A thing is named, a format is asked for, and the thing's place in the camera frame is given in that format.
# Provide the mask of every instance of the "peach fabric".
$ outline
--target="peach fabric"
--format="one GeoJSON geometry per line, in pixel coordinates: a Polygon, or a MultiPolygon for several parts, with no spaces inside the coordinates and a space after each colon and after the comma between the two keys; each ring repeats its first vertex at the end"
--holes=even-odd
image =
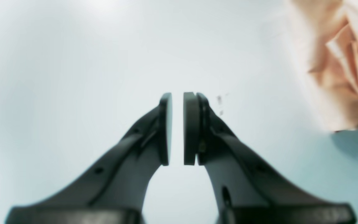
{"type": "Polygon", "coordinates": [[[358,127],[358,0],[286,0],[294,44],[323,121],[358,127]]]}

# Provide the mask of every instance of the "dust speck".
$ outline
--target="dust speck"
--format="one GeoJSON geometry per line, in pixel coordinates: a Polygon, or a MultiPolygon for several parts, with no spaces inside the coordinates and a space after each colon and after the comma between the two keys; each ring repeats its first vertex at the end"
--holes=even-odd
{"type": "Polygon", "coordinates": [[[220,95],[218,95],[218,103],[219,103],[219,105],[221,105],[222,104],[222,97],[220,96],[220,95]]]}

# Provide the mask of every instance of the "crumpled cloth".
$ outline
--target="crumpled cloth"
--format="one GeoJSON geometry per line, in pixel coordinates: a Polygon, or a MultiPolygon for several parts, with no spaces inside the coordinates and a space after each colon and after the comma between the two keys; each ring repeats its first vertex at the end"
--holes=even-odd
{"type": "Polygon", "coordinates": [[[324,124],[358,128],[358,0],[286,0],[299,62],[324,124]]]}

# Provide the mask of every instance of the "screw hole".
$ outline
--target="screw hole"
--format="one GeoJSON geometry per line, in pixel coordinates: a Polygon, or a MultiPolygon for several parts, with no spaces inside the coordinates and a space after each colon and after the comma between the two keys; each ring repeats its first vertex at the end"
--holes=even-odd
{"type": "Polygon", "coordinates": [[[104,171],[104,169],[102,167],[98,167],[95,169],[96,174],[101,174],[101,173],[103,173],[103,171],[104,171]]]}
{"type": "Polygon", "coordinates": [[[227,187],[223,187],[222,196],[223,196],[223,201],[225,202],[225,205],[227,207],[231,206],[232,205],[232,199],[230,198],[230,193],[229,193],[229,190],[227,189],[227,187]]]}

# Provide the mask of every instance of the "white surface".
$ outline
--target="white surface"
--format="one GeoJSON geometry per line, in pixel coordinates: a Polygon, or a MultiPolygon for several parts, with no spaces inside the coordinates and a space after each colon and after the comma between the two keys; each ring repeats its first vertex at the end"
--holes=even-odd
{"type": "Polygon", "coordinates": [[[205,169],[182,166],[185,91],[294,183],[358,215],[358,131],[319,125],[283,15],[280,0],[0,0],[0,223],[71,183],[172,92],[171,164],[144,216],[212,224],[205,169]]]}

